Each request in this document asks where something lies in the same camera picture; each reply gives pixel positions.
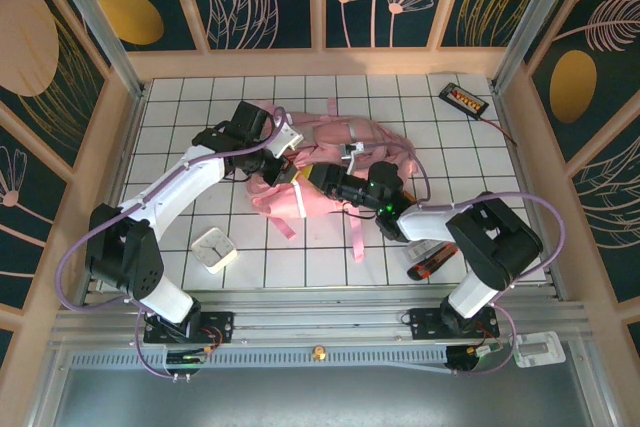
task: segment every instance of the red wire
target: red wire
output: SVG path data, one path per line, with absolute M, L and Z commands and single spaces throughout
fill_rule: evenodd
M 499 124 L 496 124 L 495 122 L 492 122 L 491 120 L 485 119 L 483 117 L 478 117 L 478 119 L 498 129 L 500 132 L 502 132 L 502 135 L 504 135 L 507 139 L 509 139 L 509 141 L 513 145 L 515 145 L 516 147 L 518 146 L 518 144 L 516 144 L 516 141 L 513 140 L 513 138 L 509 135 L 509 133 L 506 130 L 504 130 Z

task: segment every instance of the yellow circle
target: yellow circle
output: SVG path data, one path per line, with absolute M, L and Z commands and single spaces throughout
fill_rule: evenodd
M 1 0 L 0 85 L 14 94 L 45 91 L 58 68 L 58 31 L 44 0 Z
M 551 76 L 551 111 L 560 122 L 570 124 L 589 107 L 598 73 L 593 59 L 581 50 L 564 54 Z
M 122 40 L 148 45 L 160 40 L 164 24 L 148 0 L 98 0 L 111 27 Z

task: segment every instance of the red tool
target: red tool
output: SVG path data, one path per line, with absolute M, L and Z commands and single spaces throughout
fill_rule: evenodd
M 412 280 L 422 280 L 438 271 L 443 264 L 458 252 L 458 246 L 453 242 L 442 242 L 436 245 L 428 257 L 407 270 Z

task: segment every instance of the small white clock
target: small white clock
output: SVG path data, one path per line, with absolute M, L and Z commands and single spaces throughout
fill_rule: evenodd
M 191 244 L 191 251 L 209 272 L 220 272 L 238 256 L 235 246 L 218 227 L 214 227 Z

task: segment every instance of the metal plate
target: metal plate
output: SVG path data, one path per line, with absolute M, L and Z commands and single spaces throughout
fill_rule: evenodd
M 200 314 L 201 324 L 203 327 L 215 327 L 222 332 L 224 338 L 223 344 L 231 342 L 233 335 L 233 312 L 202 312 Z M 145 344 L 179 344 L 172 337 L 166 335 L 159 329 L 147 326 L 144 331 L 143 341 Z M 210 344 L 211 338 L 206 332 L 198 332 L 194 339 L 189 340 L 189 344 Z
M 440 307 L 430 309 L 411 309 L 408 311 L 409 324 L 413 340 L 446 340 L 446 339 L 482 339 L 485 333 L 476 329 L 468 334 L 455 335 L 442 322 Z M 494 337 L 500 336 L 496 311 L 491 307 L 484 307 L 478 312 L 478 322 Z

